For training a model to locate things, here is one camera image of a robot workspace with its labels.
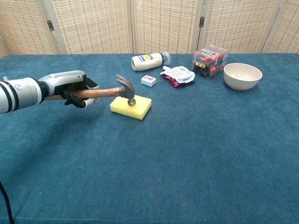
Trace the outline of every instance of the snack pouch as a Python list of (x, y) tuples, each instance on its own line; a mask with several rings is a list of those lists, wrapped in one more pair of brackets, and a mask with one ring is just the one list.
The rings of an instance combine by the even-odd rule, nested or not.
[(181, 85), (185, 85), (194, 80), (195, 73), (188, 70), (184, 66), (178, 66), (174, 68), (169, 68), (167, 66), (163, 66), (164, 71), (160, 73), (160, 75), (168, 79), (173, 87), (178, 87)]

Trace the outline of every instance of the red and white box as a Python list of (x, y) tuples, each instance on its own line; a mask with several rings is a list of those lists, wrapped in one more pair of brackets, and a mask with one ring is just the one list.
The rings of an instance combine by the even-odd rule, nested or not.
[(156, 84), (156, 78), (154, 77), (151, 77), (151, 76), (144, 76), (142, 79), (141, 79), (141, 83), (143, 85), (147, 85), (149, 87), (152, 87), (153, 85)]

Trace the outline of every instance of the wicker screen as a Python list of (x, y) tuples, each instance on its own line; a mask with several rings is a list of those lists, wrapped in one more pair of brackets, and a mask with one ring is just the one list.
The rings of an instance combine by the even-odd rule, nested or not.
[(212, 0), (204, 45), (232, 53), (261, 52), (277, 0)]
[(1, 43), (1, 40), (0, 40), (0, 58), (4, 57), (5, 55), (7, 55), (2, 43)]
[(299, 53), (299, 1), (288, 0), (266, 52)]
[(37, 0), (0, 0), (0, 31), (12, 54), (53, 54)]
[(130, 53), (127, 2), (52, 0), (67, 53)]
[(137, 53), (190, 53), (197, 0), (133, 0)]

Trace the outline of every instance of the bottle label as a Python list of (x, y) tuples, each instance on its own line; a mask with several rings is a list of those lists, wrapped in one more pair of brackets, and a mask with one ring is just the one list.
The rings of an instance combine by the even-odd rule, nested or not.
[(151, 55), (139, 56), (138, 58), (142, 62), (154, 59)]

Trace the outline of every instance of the ceramic bowl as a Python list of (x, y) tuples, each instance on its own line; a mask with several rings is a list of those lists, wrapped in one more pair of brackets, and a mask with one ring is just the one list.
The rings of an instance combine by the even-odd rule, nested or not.
[(223, 73), (225, 83), (234, 90), (248, 90), (263, 77), (259, 69), (243, 63), (227, 64)]

